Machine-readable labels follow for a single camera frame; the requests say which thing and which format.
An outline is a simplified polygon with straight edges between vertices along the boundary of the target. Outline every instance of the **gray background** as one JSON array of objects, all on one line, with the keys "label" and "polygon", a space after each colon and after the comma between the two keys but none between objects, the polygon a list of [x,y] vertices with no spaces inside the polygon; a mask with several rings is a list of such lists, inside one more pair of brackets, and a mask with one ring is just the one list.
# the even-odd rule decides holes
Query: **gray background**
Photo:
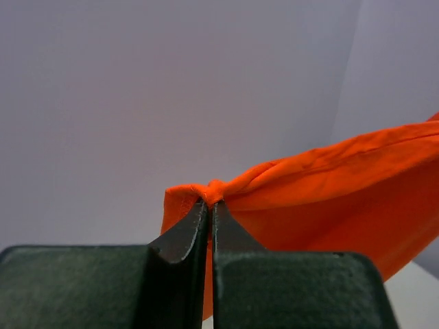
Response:
[{"label": "gray background", "polygon": [[[438,12],[436,0],[0,0],[0,248],[148,242],[168,186],[427,119]],[[439,275],[438,259],[436,242],[417,261]]]}]

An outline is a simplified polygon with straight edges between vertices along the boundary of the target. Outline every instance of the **orange cloth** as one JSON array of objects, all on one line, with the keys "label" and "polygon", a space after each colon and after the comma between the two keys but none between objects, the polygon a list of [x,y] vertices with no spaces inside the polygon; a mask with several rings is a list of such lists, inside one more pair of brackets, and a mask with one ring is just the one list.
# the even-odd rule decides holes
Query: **orange cloth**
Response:
[{"label": "orange cloth", "polygon": [[[385,280],[439,235],[439,113],[255,166],[225,183],[166,190],[162,232],[202,197],[224,199],[270,250],[353,251]],[[204,318],[212,314],[208,246]]]}]

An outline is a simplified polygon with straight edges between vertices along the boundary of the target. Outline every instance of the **orange fabric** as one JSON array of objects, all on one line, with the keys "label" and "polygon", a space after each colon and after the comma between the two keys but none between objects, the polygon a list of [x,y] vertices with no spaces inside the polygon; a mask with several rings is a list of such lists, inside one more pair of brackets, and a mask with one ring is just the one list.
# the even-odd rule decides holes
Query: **orange fabric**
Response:
[{"label": "orange fabric", "polygon": [[[439,113],[255,166],[225,183],[166,190],[162,232],[202,197],[271,250],[353,251],[385,280],[439,235]],[[208,246],[204,318],[212,314]]]}]

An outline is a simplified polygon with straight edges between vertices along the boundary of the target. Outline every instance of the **orange towel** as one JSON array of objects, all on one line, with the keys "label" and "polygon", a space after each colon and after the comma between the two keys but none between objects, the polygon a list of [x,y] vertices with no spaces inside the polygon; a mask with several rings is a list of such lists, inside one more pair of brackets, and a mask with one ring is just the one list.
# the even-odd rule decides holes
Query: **orange towel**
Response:
[{"label": "orange towel", "polygon": [[[387,280],[439,235],[439,113],[266,162],[228,183],[169,188],[162,232],[199,197],[209,206],[224,199],[270,250],[359,252]],[[212,314],[211,267],[209,244],[205,319]]]}]

